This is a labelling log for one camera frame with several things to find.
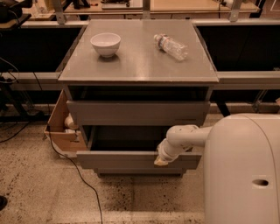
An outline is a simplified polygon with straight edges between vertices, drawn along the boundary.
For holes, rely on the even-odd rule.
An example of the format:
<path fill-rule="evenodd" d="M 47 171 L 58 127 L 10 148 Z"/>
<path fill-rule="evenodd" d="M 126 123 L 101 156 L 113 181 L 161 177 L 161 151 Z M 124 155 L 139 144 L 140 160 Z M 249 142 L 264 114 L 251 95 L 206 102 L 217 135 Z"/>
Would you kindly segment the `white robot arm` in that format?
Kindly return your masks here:
<path fill-rule="evenodd" d="M 280 115 L 235 114 L 214 126 L 173 126 L 155 165 L 204 149 L 205 224 L 280 224 Z"/>

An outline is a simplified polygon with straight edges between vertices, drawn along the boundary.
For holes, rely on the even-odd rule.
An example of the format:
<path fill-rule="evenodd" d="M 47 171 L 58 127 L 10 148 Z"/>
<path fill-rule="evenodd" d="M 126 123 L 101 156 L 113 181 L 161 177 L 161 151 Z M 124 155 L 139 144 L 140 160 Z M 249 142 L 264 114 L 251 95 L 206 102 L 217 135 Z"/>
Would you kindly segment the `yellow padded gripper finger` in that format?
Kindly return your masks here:
<path fill-rule="evenodd" d="M 154 165 L 156 166 L 166 166 L 168 163 L 164 161 L 160 156 L 157 156 L 157 158 L 154 161 Z"/>

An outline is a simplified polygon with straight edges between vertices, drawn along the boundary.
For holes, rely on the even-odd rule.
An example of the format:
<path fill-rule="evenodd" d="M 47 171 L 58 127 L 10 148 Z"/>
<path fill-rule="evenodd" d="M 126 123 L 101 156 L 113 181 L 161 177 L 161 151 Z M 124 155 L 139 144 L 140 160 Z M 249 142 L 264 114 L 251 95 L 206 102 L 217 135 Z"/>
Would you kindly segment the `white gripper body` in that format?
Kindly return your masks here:
<path fill-rule="evenodd" d="M 173 162 L 180 153 L 183 152 L 181 147 L 174 146 L 165 138 L 157 146 L 157 161 L 158 162 Z"/>

